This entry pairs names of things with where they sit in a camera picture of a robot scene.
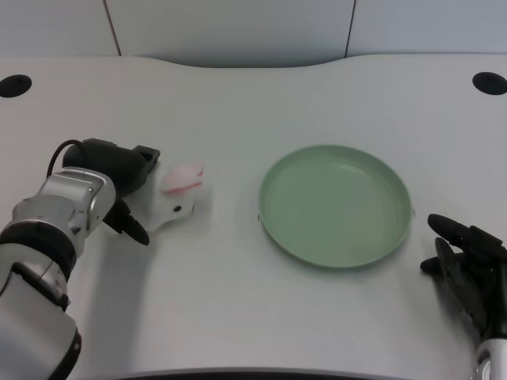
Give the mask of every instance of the white table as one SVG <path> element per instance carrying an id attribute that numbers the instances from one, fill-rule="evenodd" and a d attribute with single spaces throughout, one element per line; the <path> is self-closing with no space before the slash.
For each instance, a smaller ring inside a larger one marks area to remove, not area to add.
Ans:
<path id="1" fill-rule="evenodd" d="M 83 336 L 71 378 L 201 367 L 289 367 L 393 378 L 469 378 L 475 343 L 422 275 L 429 213 L 507 238 L 507 55 L 365 56 L 295 69 L 202 69 L 143 58 L 0 59 L 32 88 L 0 99 L 0 217 L 36 192 L 53 150 L 95 137 L 205 163 L 191 219 L 145 248 L 107 226 L 72 274 Z M 406 182 L 406 244 L 357 272 L 280 251 L 257 220 L 257 189 L 278 158 L 336 143 L 366 150 Z"/>

